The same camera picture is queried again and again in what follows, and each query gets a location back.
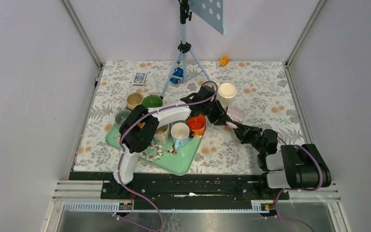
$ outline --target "blue toy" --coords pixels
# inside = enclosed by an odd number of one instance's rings
[[[183,69],[182,68],[176,68],[174,70],[173,76],[183,77]],[[180,82],[180,79],[177,79],[175,77],[170,78],[170,81],[173,84],[178,84]]]

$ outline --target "green tray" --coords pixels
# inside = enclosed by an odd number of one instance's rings
[[[106,143],[120,150],[121,147],[117,139],[120,138],[119,136],[119,128],[116,124],[114,124],[109,133],[107,133],[106,135]],[[139,159],[175,175],[184,175],[188,172],[191,164],[194,161],[194,157],[196,156],[196,152],[200,145],[201,139],[202,137],[194,137],[190,139],[187,145],[182,146],[181,148],[176,150],[177,154],[173,154],[168,152],[173,149],[173,141],[170,136],[170,139],[166,142],[166,144],[160,144],[162,148],[155,147],[154,149],[151,149],[151,147],[149,146],[140,154]],[[154,157],[157,155],[158,149],[161,149],[163,151],[163,155],[160,157],[160,159],[156,160],[154,159]],[[146,160],[147,157],[150,156],[150,154],[153,157],[152,162]]]

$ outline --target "orange toy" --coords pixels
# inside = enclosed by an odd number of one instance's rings
[[[228,62],[229,62],[229,58],[228,57],[223,57],[221,60],[220,60],[220,64],[222,65],[222,66],[226,66],[227,64],[228,64]]]

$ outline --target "table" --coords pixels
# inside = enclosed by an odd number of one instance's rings
[[[232,106],[245,111],[244,124],[273,129],[289,144],[302,144],[300,120],[288,86],[282,62],[231,61],[222,67],[218,61],[202,61],[210,78],[217,83],[233,83],[238,94]],[[105,142],[114,116],[124,108],[126,97],[133,92],[144,97],[160,95],[172,61],[107,61],[99,81],[81,146],[73,166],[80,172],[111,172],[117,168],[120,151]],[[189,62],[188,75],[198,73],[196,62]],[[144,86],[134,86],[136,72],[146,72]],[[175,85],[170,83],[164,104],[177,102],[197,92],[206,81],[203,74]],[[261,174],[258,152],[251,145],[238,142],[231,128],[207,125],[206,133],[190,171],[191,174]],[[166,173],[139,160],[135,172]]]

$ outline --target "cup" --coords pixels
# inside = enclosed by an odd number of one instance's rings
[[[154,138],[157,140],[158,143],[165,144],[170,135],[170,126],[169,124],[164,125],[162,127],[157,128],[156,133],[154,134]]]
[[[206,121],[203,115],[190,118],[187,120],[187,124],[193,132],[193,136],[202,136],[204,134]]]
[[[150,95],[144,98],[142,104],[146,108],[156,108],[163,106],[163,100],[157,95]]]
[[[143,95],[140,93],[132,93],[126,98],[126,107],[132,111],[136,106],[143,102]]]
[[[217,99],[223,106],[229,106],[237,95],[237,88],[231,83],[222,83],[218,87]]]
[[[130,110],[121,110],[116,114],[116,117],[114,117],[114,122],[116,125],[120,128],[121,125],[124,123],[126,118],[131,114]]]
[[[225,107],[225,111],[234,122],[242,123],[244,121],[244,111],[232,106]]]
[[[188,143],[190,129],[183,122],[176,123],[171,128],[171,136],[174,142],[174,149],[177,150]]]

